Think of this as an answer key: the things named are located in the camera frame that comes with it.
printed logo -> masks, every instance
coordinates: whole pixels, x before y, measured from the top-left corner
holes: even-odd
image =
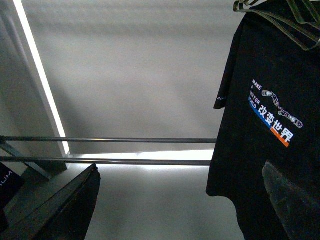
[[[298,120],[296,117],[290,115],[287,111],[285,111],[282,107],[279,106],[279,99],[276,94],[274,94],[272,91],[262,91],[263,97],[272,97],[273,104],[280,110],[278,114],[280,116],[286,117],[289,119],[294,125],[296,125],[299,129],[301,129],[304,124]]]
[[[226,100],[226,99],[227,99],[226,96],[224,96],[224,97],[221,97],[221,96],[220,96],[220,97],[217,98],[217,100]]]
[[[288,148],[291,140],[294,137],[294,134],[287,127],[284,127],[279,119],[276,118],[276,115],[268,111],[267,107],[262,104],[262,102],[257,98],[256,94],[254,94],[254,92],[257,92],[257,90],[254,90],[254,87],[258,90],[258,94],[262,97],[272,97],[274,105],[280,110],[278,115],[288,118],[298,128],[302,128],[303,123],[279,106],[279,99],[276,94],[271,91],[262,91],[263,87],[256,82],[256,80],[252,81],[250,96],[248,98],[251,108],[270,129],[270,131],[280,140],[280,142]]]
[[[11,176],[11,174],[13,174],[12,171],[9,171],[9,173],[7,175],[5,175],[4,179],[2,181],[0,181],[0,187],[3,186],[3,184],[6,183],[6,181],[8,180],[8,178]]]

orange stripe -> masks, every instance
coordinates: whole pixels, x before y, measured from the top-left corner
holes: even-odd
[[[283,145],[285,145],[287,148],[289,147],[289,143],[286,142],[281,136],[279,133],[276,132],[276,130],[271,127],[271,132],[273,132],[273,134],[283,143]]]

metal frame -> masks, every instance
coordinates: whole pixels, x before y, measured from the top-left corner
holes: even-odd
[[[33,161],[31,161],[31,162],[27,161],[26,158],[23,157],[23,155],[17,149],[15,149],[13,146],[11,146],[9,143],[0,140],[0,149],[4,150],[6,153],[8,153],[12,156],[12,157],[5,157],[5,156],[0,157],[1,162],[22,162],[24,165],[32,168],[33,170],[35,170],[36,172],[41,174],[46,179],[50,180],[52,178],[52,175],[50,173],[46,172],[44,169],[42,169],[40,166],[38,166]],[[14,158],[14,159],[22,158],[22,159],[19,161],[17,161],[17,160],[10,161],[10,160],[4,160],[4,158]]]
[[[216,138],[72,138],[42,136],[0,136],[1,141],[15,142],[86,142],[86,143],[163,143],[163,144],[215,144]]]
[[[85,142],[85,143],[176,143],[176,144],[215,144],[215,138],[71,138],[71,137],[20,137],[0,136],[0,143],[14,142]],[[4,162],[63,162],[70,164],[113,164],[113,165],[166,165],[166,166],[209,166],[210,160],[154,160],[154,159],[109,159],[79,157],[24,157],[21,154],[2,156]]]

black t-shirt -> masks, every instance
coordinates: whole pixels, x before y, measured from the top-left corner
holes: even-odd
[[[320,2],[314,5],[320,10]],[[255,9],[295,22],[284,0]],[[320,186],[320,51],[303,51],[273,24],[247,13],[234,35],[214,106],[224,107],[206,192],[233,201],[246,239],[288,239],[262,169],[270,160],[297,182]]]

horizontal bar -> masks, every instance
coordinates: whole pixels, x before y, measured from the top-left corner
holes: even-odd
[[[1,156],[4,162],[63,162],[68,164],[115,164],[115,165],[165,165],[165,166],[209,166],[210,160],[150,160],[107,158],[58,158],[58,157],[12,157]]]
[[[166,144],[215,144],[216,138],[72,138],[44,136],[1,136],[2,141],[20,142],[96,142],[96,143],[166,143]]]

